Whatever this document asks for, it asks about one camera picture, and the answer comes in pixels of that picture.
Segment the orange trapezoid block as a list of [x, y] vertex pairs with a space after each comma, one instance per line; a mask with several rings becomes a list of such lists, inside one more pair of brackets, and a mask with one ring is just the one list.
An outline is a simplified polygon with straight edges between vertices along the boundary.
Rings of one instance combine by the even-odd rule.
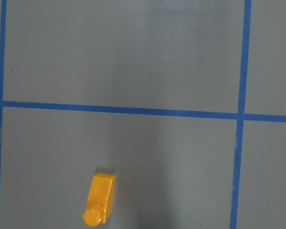
[[112, 213], [116, 176], [96, 173], [87, 198], [84, 222], [90, 227], [105, 224]]

